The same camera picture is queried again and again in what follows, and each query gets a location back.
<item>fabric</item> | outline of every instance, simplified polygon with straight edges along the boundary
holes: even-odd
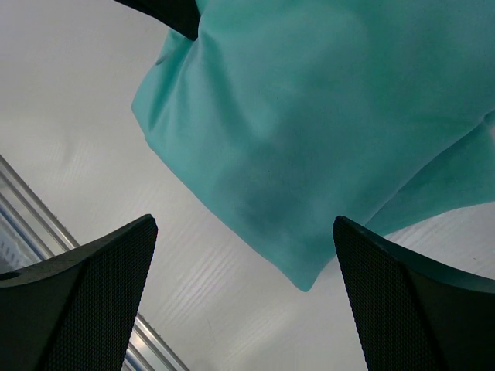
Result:
[[[495,200],[490,1],[198,2],[132,108],[150,147],[295,286],[345,215],[389,233]]]

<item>black object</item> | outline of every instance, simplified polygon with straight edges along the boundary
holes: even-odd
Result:
[[[143,216],[0,275],[0,369],[120,370],[157,233],[154,219]]]
[[[198,38],[200,12],[195,0],[116,0],[150,15],[190,40]]]
[[[342,216],[333,235],[369,370],[495,370],[495,281]]]

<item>folded cloth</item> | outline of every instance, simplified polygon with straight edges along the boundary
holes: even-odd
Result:
[[[345,215],[379,233],[495,200],[490,0],[202,0],[132,108],[218,218],[309,290]]]

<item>silver metal bar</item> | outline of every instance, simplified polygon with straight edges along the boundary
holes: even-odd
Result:
[[[26,240],[32,254],[40,260],[80,246],[1,155],[0,211]],[[188,371],[139,313],[135,319],[123,369]]]

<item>turquoise fabric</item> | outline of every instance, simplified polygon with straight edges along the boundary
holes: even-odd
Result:
[[[491,0],[210,0],[132,108],[150,147],[301,290],[344,215],[389,233],[495,200]]]

